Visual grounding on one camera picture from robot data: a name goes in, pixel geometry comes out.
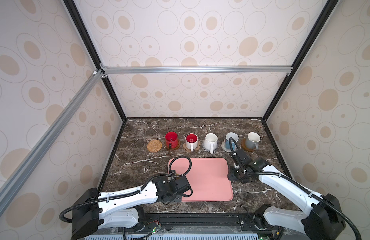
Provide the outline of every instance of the metal bar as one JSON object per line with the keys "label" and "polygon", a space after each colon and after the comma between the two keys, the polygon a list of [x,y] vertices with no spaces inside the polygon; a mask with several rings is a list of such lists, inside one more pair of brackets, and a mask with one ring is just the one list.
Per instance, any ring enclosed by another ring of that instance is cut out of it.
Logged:
{"label": "metal bar", "polygon": [[[91,59],[94,62],[94,65],[97,69],[102,69],[101,59],[97,54],[97,51],[95,50],[94,44],[91,41],[90,35],[88,31],[86,30],[85,24],[78,12],[77,6],[75,5],[73,0],[63,0],[65,3],[65,6],[70,13],[72,20],[82,38],[83,43],[86,46],[87,51],[90,54]],[[125,112],[123,111],[121,104],[115,94],[115,91],[113,87],[110,84],[109,78],[107,75],[105,75],[105,78],[103,79],[103,83],[105,84],[106,89],[109,92],[109,95],[114,103],[115,108],[117,109],[118,114],[120,114],[120,117],[122,121],[126,120]]]}
{"label": "metal bar", "polygon": [[279,87],[277,93],[275,94],[272,102],[270,103],[268,109],[266,110],[263,118],[265,121],[268,120],[270,114],[273,112],[274,108],[276,107],[278,101],[281,99],[283,93],[285,92],[288,84],[292,80],[293,76],[296,74],[299,66],[302,64],[303,60],[305,59],[307,53],[309,52],[310,48],[312,47],[314,41],[316,40],[318,34],[321,32],[322,27],[325,25],[327,19],[333,12],[336,4],[339,0],[328,0],[322,9],[320,15],[317,18],[316,23],[314,24],[312,30],[310,31],[309,35],[307,36],[304,45],[302,46],[300,52],[298,53],[296,59],[294,60],[292,66],[293,69],[289,75],[286,75],[284,81],[282,82],[281,86]]}
{"label": "metal bar", "polygon": [[125,119],[125,121],[123,121],[121,129],[120,129],[120,133],[118,134],[117,139],[115,140],[113,150],[111,151],[108,163],[106,164],[106,167],[105,167],[105,171],[103,172],[102,177],[101,177],[100,185],[98,186],[98,192],[102,192],[103,186],[105,185],[106,178],[108,176],[111,164],[113,163],[114,155],[115,155],[115,152],[117,151],[117,148],[120,143],[122,133],[125,129],[127,121],[128,119]]}
{"label": "metal bar", "polygon": [[5,182],[0,190],[0,217],[102,76],[104,76],[102,71],[97,70],[97,73],[86,81],[38,144],[30,151],[17,171]]}
{"label": "metal bar", "polygon": [[264,125],[264,129],[265,129],[266,135],[269,137],[270,143],[273,146],[273,149],[274,149],[274,151],[276,153],[276,157],[277,157],[277,159],[278,159],[278,161],[279,161],[279,163],[280,163],[280,165],[282,167],[282,170],[284,171],[284,174],[287,175],[288,177],[292,178],[292,175],[290,174],[289,168],[286,165],[285,160],[282,157],[280,150],[278,149],[278,146],[276,144],[276,141],[273,138],[272,133],[270,132],[270,129],[268,127],[268,124],[266,123],[265,119],[263,119],[263,118],[261,119],[261,122]]}
{"label": "metal bar", "polygon": [[105,74],[120,73],[270,73],[293,69],[287,65],[273,66],[194,66],[194,67],[104,67]]}

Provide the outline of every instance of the dark brown marble surface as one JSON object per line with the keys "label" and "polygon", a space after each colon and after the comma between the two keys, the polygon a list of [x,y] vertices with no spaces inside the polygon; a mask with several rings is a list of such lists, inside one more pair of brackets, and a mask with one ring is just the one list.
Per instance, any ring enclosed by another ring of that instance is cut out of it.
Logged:
{"label": "dark brown marble surface", "polygon": [[[164,136],[169,131],[176,132],[181,141],[181,147],[175,151],[169,151],[164,146]],[[210,154],[202,146],[198,151],[186,152],[182,147],[182,143],[185,136],[191,132],[197,134],[201,142],[207,133],[215,133],[218,136],[218,147],[214,154]],[[221,148],[221,142],[225,139],[225,135],[228,132],[235,132],[240,137],[239,145],[247,133],[258,133],[261,136],[259,148],[254,152],[248,153],[248,155],[252,159],[263,157],[278,170],[282,171],[274,149],[259,119],[128,119],[103,191],[118,191],[142,185],[152,175],[167,173],[168,161],[180,155],[186,155],[190,158],[222,157],[227,160],[229,166],[232,166],[234,164],[229,154]],[[158,139],[163,143],[162,149],[154,153],[146,149],[148,142],[153,139]],[[271,204],[282,209],[297,210],[297,207],[287,198],[259,181],[246,184],[232,182],[232,187],[234,197],[227,202],[179,202],[167,205],[159,202],[145,204],[143,207],[145,212],[148,213],[245,212],[242,206],[246,206],[249,211],[254,212],[262,204]]]}

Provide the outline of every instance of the wooden coaster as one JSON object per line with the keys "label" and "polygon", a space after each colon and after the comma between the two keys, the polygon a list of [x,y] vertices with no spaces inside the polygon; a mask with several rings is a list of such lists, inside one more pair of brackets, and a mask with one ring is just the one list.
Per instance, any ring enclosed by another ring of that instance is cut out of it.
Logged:
{"label": "wooden coaster", "polygon": [[[197,147],[196,147],[196,149],[193,149],[193,151],[198,151],[198,150],[200,149],[200,145],[201,145],[201,142],[200,142],[200,141],[198,141]],[[186,150],[188,153],[191,153],[191,152],[192,152],[190,149],[188,149],[188,148],[186,147],[186,143],[184,143],[182,146],[185,148],[185,150]]]}
{"label": "wooden coaster", "polygon": [[181,145],[181,142],[179,141],[178,139],[178,145],[175,147],[175,148],[168,148],[168,146],[166,146],[166,149],[167,150],[177,150],[179,148],[179,146]]}
{"label": "wooden coaster", "polygon": [[246,138],[244,138],[242,141],[241,141],[241,147],[245,150],[245,151],[248,151],[248,152],[254,152],[255,149],[250,149],[248,148],[246,145],[245,145],[245,140]]}
{"label": "wooden coaster", "polygon": [[162,142],[160,140],[151,140],[147,148],[149,152],[158,152],[162,148]]}

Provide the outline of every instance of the round wicker coaster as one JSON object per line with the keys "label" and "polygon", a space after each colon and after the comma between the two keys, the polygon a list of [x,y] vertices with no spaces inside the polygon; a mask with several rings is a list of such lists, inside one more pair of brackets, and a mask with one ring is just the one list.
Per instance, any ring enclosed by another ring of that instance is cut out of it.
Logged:
{"label": "round wicker coaster", "polygon": [[149,152],[158,152],[162,148],[162,142],[160,140],[151,140],[147,148]]}

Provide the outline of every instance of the wallpaper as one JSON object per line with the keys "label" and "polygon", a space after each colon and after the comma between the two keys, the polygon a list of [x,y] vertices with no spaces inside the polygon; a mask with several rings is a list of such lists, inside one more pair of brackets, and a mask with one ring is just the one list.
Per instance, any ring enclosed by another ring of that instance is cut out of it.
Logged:
{"label": "wallpaper", "polygon": [[286,73],[109,74],[127,117],[262,117]]}
{"label": "wallpaper", "polygon": [[268,125],[294,179],[336,196],[370,240],[370,0],[336,8]]}
{"label": "wallpaper", "polygon": [[105,66],[290,65],[326,0],[75,0]]}
{"label": "wallpaper", "polygon": [[0,0],[0,188],[93,70],[59,1]]}
{"label": "wallpaper", "polygon": [[3,213],[0,240],[71,238],[58,215],[98,186],[121,128],[109,99],[100,80]]}

